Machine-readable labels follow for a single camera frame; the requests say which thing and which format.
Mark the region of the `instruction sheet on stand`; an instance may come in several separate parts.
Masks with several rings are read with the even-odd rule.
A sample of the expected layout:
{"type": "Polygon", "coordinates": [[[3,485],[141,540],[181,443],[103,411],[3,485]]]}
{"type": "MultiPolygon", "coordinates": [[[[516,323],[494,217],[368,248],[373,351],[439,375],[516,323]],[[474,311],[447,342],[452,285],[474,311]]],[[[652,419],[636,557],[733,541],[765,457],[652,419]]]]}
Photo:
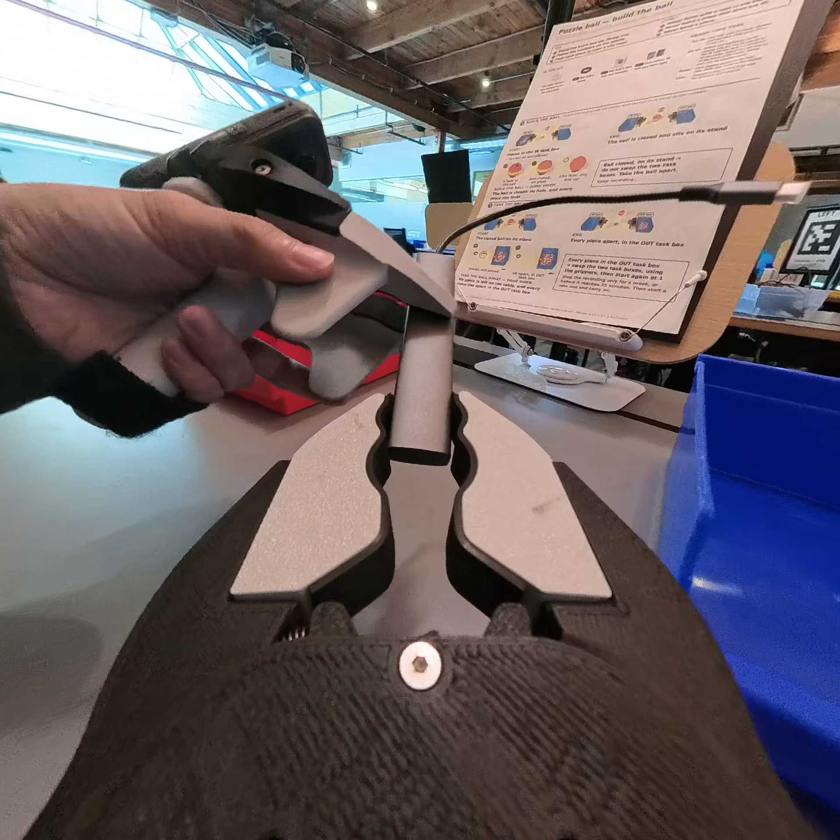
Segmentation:
{"type": "MultiPolygon", "coordinates": [[[[838,38],[834,34],[836,30],[838,2],[805,2],[739,180],[752,172],[758,182],[786,181],[801,185],[795,174],[793,153],[782,141],[779,126],[783,110],[790,107],[794,94],[800,91],[800,81],[809,75],[811,66],[822,60],[824,41],[838,38]]],[[[697,294],[690,301],[685,331],[678,342],[660,339],[645,329],[637,339],[632,339],[630,329],[585,326],[567,318],[473,302],[460,302],[456,316],[460,322],[493,328],[520,353],[524,345],[519,335],[531,335],[539,340],[646,364],[671,367],[688,362],[706,352],[730,326],[748,271],[758,259],[779,213],[780,205],[730,207],[725,211],[705,265],[708,276],[695,285],[697,294]]]]}

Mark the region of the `red plastic bin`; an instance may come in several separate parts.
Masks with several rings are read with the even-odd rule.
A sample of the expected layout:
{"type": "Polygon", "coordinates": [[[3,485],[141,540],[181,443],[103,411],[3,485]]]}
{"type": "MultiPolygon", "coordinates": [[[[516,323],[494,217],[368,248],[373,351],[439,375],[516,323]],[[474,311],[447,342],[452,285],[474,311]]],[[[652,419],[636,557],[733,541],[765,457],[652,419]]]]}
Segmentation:
{"type": "Polygon", "coordinates": [[[396,371],[406,315],[403,302],[378,291],[309,342],[282,339],[266,324],[245,343],[256,377],[236,394],[283,416],[339,403],[396,371]]]}

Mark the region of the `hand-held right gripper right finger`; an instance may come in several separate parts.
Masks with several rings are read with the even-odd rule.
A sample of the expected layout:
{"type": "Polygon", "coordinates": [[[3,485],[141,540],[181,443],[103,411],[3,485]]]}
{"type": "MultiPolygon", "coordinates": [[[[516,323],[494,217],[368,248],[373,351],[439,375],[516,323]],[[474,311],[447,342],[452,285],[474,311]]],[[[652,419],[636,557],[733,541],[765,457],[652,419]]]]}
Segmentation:
{"type": "Polygon", "coordinates": [[[471,603],[604,603],[613,590],[551,457],[462,391],[453,398],[458,486],[448,579],[471,603]]]}

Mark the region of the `grey usb hub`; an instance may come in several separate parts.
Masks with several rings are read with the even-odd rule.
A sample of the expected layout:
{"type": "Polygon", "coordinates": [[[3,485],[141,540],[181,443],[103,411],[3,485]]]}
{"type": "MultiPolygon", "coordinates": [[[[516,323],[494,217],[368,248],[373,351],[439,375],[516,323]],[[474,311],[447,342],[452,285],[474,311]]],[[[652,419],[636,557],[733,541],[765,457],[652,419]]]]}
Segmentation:
{"type": "Polygon", "coordinates": [[[454,316],[409,308],[388,437],[392,461],[446,466],[450,460],[454,336],[454,316]]]}

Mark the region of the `white instruction sheet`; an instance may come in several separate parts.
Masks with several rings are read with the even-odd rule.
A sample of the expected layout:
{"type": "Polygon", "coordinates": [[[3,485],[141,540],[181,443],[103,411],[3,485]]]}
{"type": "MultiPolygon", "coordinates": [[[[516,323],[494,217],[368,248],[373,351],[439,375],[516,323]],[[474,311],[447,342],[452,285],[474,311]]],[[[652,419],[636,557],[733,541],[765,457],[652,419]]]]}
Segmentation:
{"type": "Polygon", "coordinates": [[[824,3],[649,2],[557,27],[465,242],[458,299],[539,316],[684,332],[688,281],[717,258],[722,206],[632,199],[752,180],[824,3]]]}

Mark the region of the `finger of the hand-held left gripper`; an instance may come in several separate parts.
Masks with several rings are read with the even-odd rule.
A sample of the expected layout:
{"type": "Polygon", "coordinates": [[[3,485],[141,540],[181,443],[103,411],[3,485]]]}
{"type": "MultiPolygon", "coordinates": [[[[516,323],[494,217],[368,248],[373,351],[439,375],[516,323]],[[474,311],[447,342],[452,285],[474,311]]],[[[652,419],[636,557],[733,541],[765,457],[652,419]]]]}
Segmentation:
{"type": "Polygon", "coordinates": [[[341,223],[341,235],[385,269],[381,288],[410,308],[441,317],[456,312],[455,260],[435,252],[408,255],[383,230],[351,212],[341,223]]]}

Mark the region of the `black panel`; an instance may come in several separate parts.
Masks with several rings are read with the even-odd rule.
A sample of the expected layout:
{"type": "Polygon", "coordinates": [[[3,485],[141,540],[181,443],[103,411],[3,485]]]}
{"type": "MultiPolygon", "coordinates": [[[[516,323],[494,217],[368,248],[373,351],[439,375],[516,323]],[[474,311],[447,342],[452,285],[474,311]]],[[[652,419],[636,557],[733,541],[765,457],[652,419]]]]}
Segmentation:
{"type": "Polygon", "coordinates": [[[423,154],[428,204],[473,203],[468,150],[423,154]]]}

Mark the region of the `tan board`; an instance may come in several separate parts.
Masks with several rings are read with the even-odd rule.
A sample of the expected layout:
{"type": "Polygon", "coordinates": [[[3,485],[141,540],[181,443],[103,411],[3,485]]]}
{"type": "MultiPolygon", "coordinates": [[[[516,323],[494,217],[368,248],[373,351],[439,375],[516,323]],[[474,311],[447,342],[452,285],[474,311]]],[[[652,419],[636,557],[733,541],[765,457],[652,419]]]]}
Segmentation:
{"type": "Polygon", "coordinates": [[[425,208],[427,248],[435,251],[441,242],[470,219],[473,203],[429,203],[425,208]]]}

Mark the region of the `ceiling projector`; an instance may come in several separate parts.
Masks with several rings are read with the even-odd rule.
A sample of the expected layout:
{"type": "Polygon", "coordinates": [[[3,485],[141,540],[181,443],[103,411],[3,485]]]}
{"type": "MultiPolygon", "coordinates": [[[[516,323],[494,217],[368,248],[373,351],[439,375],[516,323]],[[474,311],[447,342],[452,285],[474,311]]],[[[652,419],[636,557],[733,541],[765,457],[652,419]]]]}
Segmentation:
{"type": "Polygon", "coordinates": [[[248,73],[268,79],[278,72],[289,72],[308,77],[308,64],[304,56],[291,47],[261,44],[250,50],[247,57],[248,73]]]}

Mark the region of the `black white tag sign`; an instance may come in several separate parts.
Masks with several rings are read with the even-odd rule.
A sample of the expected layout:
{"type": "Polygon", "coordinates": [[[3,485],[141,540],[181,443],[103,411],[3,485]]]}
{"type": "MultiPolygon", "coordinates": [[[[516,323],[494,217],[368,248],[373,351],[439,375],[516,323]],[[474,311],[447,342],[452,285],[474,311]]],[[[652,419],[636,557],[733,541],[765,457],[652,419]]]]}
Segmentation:
{"type": "Polygon", "coordinates": [[[839,205],[808,209],[780,266],[782,274],[831,276],[839,260],[839,205]]]}

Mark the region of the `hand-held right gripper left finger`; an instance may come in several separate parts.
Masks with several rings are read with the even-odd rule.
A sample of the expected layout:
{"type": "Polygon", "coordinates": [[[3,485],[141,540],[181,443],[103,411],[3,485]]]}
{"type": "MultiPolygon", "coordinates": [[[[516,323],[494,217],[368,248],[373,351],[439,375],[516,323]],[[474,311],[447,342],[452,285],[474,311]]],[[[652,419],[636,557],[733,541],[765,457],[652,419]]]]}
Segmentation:
{"type": "Polygon", "coordinates": [[[395,545],[385,484],[392,395],[375,393],[292,457],[231,584],[240,602],[373,603],[395,545]]]}

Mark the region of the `person's left hand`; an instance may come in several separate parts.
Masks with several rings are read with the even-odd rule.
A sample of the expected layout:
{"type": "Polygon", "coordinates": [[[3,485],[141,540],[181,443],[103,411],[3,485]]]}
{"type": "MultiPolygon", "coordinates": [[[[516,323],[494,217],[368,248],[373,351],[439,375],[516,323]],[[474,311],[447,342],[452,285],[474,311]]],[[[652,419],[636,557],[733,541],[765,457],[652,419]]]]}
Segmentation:
{"type": "Polygon", "coordinates": [[[334,257],[185,192],[2,183],[2,413],[115,354],[217,270],[309,283],[334,257]]]}

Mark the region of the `clear plastic box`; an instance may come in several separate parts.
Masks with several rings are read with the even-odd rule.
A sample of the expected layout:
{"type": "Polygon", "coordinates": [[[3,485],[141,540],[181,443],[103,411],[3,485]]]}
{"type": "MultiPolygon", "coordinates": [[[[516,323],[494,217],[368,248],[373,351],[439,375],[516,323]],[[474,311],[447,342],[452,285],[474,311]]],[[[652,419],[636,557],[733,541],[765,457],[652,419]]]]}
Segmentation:
{"type": "Polygon", "coordinates": [[[737,307],[736,317],[775,320],[808,320],[831,294],[811,287],[788,287],[747,284],[737,307]]]}

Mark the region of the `blue plastic bin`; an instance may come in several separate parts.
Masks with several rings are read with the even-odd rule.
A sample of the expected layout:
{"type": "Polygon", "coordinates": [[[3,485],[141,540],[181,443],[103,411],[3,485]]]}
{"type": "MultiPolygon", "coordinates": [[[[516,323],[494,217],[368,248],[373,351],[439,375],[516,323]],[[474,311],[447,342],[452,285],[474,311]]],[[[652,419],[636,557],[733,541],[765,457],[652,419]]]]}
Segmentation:
{"type": "Polygon", "coordinates": [[[839,806],[838,379],[701,355],[658,556],[703,615],[776,773],[839,806]]]}

